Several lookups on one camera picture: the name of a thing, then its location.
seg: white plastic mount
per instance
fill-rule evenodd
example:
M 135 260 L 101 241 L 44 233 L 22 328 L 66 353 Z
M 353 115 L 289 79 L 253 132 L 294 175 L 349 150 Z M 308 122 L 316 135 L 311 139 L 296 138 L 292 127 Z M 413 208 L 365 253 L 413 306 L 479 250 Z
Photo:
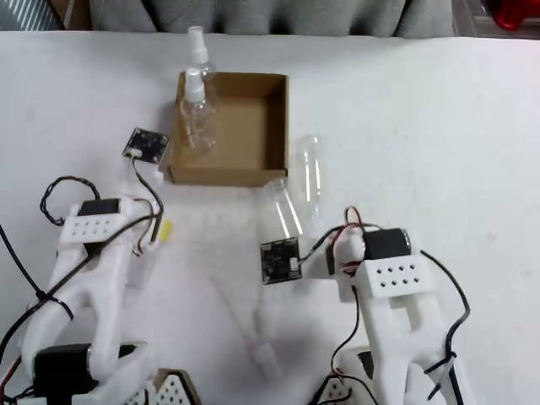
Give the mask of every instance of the white plastic mount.
M 357 274 L 362 290 L 376 298 L 435 290 L 431 271 L 425 258 L 420 255 L 366 260 Z

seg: cardboard box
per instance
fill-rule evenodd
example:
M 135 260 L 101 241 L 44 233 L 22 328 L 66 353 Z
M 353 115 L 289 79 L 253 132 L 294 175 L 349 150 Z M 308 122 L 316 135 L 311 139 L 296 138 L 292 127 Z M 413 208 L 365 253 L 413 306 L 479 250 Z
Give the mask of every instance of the cardboard box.
M 175 132 L 169 169 L 174 183 L 208 186 L 263 186 L 288 173 L 289 78 L 280 74 L 216 73 L 218 139 L 204 155 L 186 142 L 176 97 Z

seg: red object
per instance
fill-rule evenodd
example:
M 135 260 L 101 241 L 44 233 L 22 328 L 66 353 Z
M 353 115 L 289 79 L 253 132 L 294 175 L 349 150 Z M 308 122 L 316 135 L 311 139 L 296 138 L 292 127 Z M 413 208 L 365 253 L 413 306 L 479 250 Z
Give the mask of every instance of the red object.
M 540 0 L 500 0 L 494 20 L 500 28 L 516 31 L 524 19 L 533 15 L 540 15 Z

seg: circuit board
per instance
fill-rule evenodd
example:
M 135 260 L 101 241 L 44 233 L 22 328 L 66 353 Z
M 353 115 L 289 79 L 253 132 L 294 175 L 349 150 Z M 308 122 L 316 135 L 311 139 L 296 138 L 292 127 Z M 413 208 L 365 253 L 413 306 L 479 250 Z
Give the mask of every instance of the circuit board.
M 262 283 L 267 285 L 302 278 L 298 260 L 297 237 L 261 244 Z

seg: bottle cap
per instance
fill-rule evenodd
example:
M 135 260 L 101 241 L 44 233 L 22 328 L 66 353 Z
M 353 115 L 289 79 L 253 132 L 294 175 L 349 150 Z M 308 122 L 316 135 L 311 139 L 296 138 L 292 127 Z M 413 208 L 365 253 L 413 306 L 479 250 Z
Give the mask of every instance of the bottle cap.
M 204 83 L 201 71 L 196 67 L 186 70 L 186 92 L 184 98 L 191 103 L 199 103 L 204 100 Z
M 203 27 L 194 25 L 187 30 L 192 63 L 202 65 L 208 62 L 208 49 L 204 45 Z

